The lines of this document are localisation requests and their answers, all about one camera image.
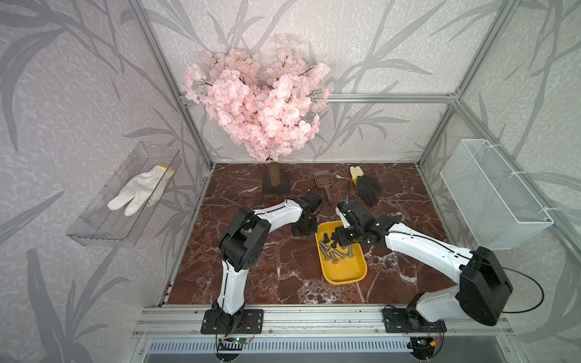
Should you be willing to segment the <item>yellow plastic storage tray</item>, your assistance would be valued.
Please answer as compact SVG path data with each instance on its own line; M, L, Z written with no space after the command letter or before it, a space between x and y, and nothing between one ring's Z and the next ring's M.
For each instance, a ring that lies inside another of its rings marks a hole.
M366 258L364 257L363 250L360 245L353 244L353 258L348 257L347 247L338 246L336 249L331 248L328 253L333 250L339 250L340 252L346 254L346 258L342 260L337 254L339 259L338 264L334 264L332 260L325 261L322 252L320 251L319 242L323 242L324 234L327 233L330 242L326 245L331 247L333 240L331 240L331 235L337 227L342 226L341 221L324 222L319 224L316 232L316 246L319 253L319 261L322 267L322 273L325 280L331 285L345 285L353 284L363 280L368 272L368 267L366 264Z

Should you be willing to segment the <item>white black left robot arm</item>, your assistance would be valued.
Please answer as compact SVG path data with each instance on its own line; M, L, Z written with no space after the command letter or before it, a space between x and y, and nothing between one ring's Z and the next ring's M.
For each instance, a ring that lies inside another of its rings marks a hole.
M222 284L213 310L229 319L241 316L248 272L260 258L269 234L286 225L296 236L316 233L321 206L321 195L309 191L302 198L286 199L261 210L240 208L219 240Z

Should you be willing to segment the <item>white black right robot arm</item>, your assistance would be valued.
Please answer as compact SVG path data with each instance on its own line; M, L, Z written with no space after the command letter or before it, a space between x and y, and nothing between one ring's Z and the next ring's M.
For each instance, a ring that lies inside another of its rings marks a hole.
M454 283L412 299L403 315L413 325L461 317L486 326L497 324L513 287L494 252L436 240L388 216L375 218L359 202L339 203L335 211L342 223L335 230L340 246L381 245L436 269Z

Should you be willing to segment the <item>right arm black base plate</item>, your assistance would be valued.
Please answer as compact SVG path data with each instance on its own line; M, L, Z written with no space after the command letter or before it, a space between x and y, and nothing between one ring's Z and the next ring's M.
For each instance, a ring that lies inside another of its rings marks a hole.
M387 333L401 334L442 334L447 327L443 320L429 322L415 308L398 308L386 305L381 310L384 327Z

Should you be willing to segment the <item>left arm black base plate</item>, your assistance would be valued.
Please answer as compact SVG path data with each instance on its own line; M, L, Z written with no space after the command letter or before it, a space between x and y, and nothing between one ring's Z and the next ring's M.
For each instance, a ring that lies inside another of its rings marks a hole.
M234 315L221 309L209 309L204 313L201 334L261 334L263 322L264 311L262 309L243 309Z

